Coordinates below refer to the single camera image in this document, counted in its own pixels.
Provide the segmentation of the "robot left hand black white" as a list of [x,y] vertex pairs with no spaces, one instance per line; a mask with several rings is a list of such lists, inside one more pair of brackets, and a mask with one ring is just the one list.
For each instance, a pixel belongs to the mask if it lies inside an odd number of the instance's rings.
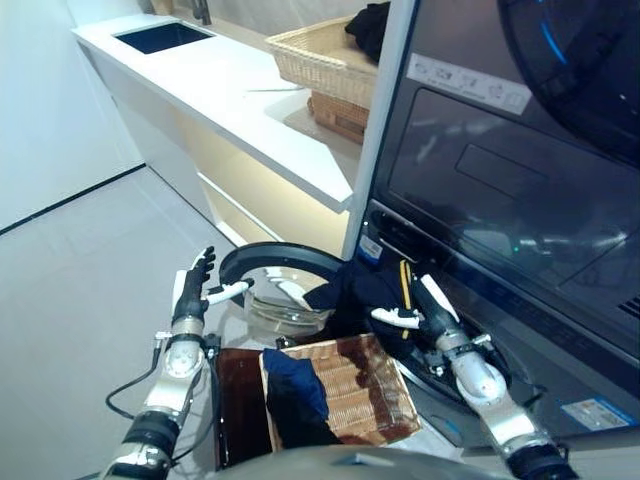
[[211,305],[231,300],[254,286],[252,278],[244,278],[231,284],[221,283],[204,291],[203,285],[211,278],[215,260],[215,248],[208,246],[195,257],[190,269],[176,272],[172,293],[172,324],[188,317],[203,321]]

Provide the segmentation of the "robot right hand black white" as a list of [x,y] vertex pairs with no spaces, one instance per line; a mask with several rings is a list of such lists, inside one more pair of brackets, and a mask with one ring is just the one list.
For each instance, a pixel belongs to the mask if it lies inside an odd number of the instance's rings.
[[419,331],[432,340],[461,329],[455,309],[430,274],[420,278],[404,276],[401,292],[403,308],[378,307],[371,311],[370,316],[401,330]]

